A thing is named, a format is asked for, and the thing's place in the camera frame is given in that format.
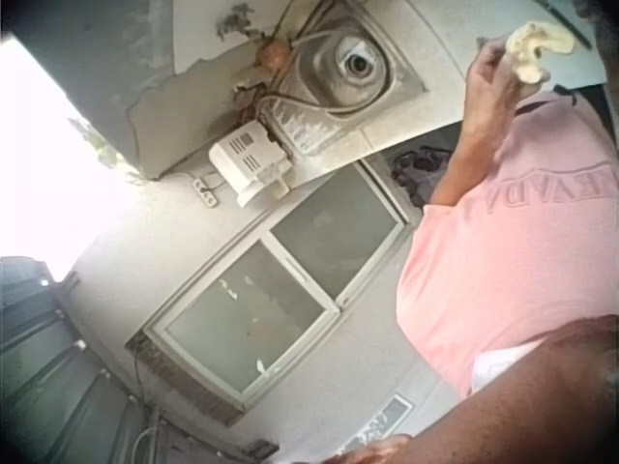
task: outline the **frosted glass pane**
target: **frosted glass pane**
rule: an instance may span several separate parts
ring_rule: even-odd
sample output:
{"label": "frosted glass pane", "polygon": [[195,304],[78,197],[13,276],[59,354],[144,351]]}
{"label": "frosted glass pane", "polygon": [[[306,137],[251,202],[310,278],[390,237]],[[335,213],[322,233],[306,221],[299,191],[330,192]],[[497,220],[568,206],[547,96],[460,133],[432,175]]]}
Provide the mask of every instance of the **frosted glass pane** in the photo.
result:
{"label": "frosted glass pane", "polygon": [[198,362],[242,392],[323,310],[258,243],[166,330]]}
{"label": "frosted glass pane", "polygon": [[357,169],[347,166],[272,232],[336,298],[396,224]]}

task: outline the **person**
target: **person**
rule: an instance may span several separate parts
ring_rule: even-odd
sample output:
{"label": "person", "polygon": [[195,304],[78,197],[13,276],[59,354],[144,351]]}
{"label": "person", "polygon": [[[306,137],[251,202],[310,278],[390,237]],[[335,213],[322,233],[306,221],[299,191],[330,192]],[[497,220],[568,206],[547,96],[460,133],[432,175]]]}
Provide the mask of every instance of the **person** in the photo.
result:
{"label": "person", "polygon": [[572,322],[415,438],[324,464],[619,462],[617,316]]}
{"label": "person", "polygon": [[399,326],[461,398],[555,329],[619,313],[615,145],[584,97],[520,84],[505,42],[468,71],[398,285]]}

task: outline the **white wall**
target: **white wall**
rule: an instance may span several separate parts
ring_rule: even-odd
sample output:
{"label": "white wall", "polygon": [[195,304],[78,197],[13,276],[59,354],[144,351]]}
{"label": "white wall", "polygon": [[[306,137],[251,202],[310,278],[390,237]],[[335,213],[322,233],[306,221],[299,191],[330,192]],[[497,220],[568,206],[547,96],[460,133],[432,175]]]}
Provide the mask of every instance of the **white wall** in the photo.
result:
{"label": "white wall", "polygon": [[[203,170],[198,166],[193,172]],[[221,204],[209,210],[193,193],[188,177],[149,184],[74,267],[80,282],[68,295],[70,314],[91,346],[130,385],[133,357],[125,349],[127,341],[263,211],[239,209],[227,187],[217,195]],[[321,458],[338,449],[395,392],[417,404],[409,421],[411,430],[420,428],[417,411],[438,380],[395,321],[396,286],[409,241],[402,237],[335,332],[231,429],[198,413],[141,366],[148,397],[157,398],[171,421],[209,443],[246,446],[258,438],[277,442],[282,462]],[[427,421],[427,413],[420,421]]]}

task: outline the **stainless steel sink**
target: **stainless steel sink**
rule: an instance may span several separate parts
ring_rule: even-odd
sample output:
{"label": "stainless steel sink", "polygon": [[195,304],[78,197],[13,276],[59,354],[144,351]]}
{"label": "stainless steel sink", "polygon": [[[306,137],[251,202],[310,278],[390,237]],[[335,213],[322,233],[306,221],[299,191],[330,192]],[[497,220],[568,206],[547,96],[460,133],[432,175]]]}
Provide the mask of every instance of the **stainless steel sink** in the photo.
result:
{"label": "stainless steel sink", "polygon": [[[264,115],[293,157],[316,156],[364,122],[425,91],[406,57],[363,7],[337,0],[299,41],[296,61],[278,89],[326,109],[275,101],[265,106]],[[351,110],[342,113],[343,107]]]}

